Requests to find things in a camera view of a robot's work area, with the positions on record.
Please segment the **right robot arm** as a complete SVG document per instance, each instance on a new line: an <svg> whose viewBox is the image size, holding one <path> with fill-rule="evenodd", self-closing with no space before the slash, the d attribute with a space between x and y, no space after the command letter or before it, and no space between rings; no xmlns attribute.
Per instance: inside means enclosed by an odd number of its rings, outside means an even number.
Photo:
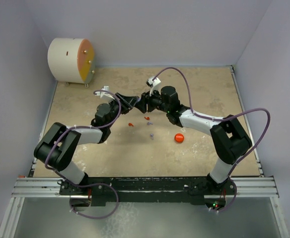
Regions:
<svg viewBox="0 0 290 238"><path fill-rule="evenodd" d="M224 189L234 164L251 148L252 142L238 119L231 116L212 118L209 115L197 116L197 112L180 103L178 93L172 86L165 86L160 92L142 93L146 112L157 109L166 113L173 125L194 129L212 138L218 159L208 174L207 189L218 194Z"/></svg>

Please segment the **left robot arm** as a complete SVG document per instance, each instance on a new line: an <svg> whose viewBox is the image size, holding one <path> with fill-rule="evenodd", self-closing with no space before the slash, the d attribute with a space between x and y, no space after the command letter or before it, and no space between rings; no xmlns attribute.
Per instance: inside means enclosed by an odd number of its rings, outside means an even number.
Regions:
<svg viewBox="0 0 290 238"><path fill-rule="evenodd" d="M34 157L44 163L46 169L67 179L76 194L84 194L88 190L86 173L72 161L77 146L100 144L106 141L111 133L112 124L121 114L128 113L141 100L138 96L113 94L105 88L96 90L93 94L107 100L107 103L97 107L91 125L68 127L56 122L33 152Z"/></svg>

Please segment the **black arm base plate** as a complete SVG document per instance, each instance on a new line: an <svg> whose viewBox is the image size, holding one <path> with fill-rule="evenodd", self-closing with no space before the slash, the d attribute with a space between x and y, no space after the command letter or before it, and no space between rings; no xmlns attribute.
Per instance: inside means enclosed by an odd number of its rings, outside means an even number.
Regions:
<svg viewBox="0 0 290 238"><path fill-rule="evenodd" d="M199 177L88 177L83 187L58 180L60 195L84 198L91 206L107 202L189 203L225 206L225 198L235 195L236 185L227 179L215 184L208 176Z"/></svg>

